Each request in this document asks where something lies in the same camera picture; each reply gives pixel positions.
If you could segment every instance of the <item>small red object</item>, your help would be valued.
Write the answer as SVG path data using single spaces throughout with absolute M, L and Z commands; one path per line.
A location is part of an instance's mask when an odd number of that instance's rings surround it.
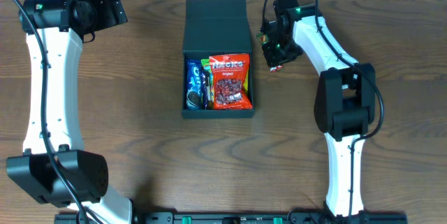
M 215 110 L 253 108 L 242 90 L 249 64 L 248 54 L 224 54 L 210 57 Z

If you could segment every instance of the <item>open box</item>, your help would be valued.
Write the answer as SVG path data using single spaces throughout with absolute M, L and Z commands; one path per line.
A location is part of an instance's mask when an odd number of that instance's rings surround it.
M 250 110 L 188 110 L 186 108 L 187 59 L 207 59 L 218 54 L 248 53 Z M 254 115 L 253 59 L 245 0 L 186 0 L 183 40 L 183 104 L 185 119 L 250 118 Z

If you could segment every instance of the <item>wooden table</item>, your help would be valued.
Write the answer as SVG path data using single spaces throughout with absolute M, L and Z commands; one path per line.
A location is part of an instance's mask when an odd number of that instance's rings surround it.
M 84 45 L 79 120 L 85 149 L 105 156 L 110 185 L 146 210 L 283 211 L 321 207 L 328 150 L 314 121 L 318 75 L 307 57 L 269 73 L 256 41 L 264 0 L 247 0 L 254 49 L 253 119 L 183 120 L 185 0 L 122 0 L 129 23 Z M 268 17 L 272 19 L 271 2 Z M 313 0 L 299 0 L 301 4 Z M 447 221 L 447 0 L 320 0 L 346 51 L 376 69 L 382 131 L 362 155 L 371 211 Z M 6 176 L 27 131 L 30 63 L 10 0 L 0 0 L 0 223 L 49 223 Z

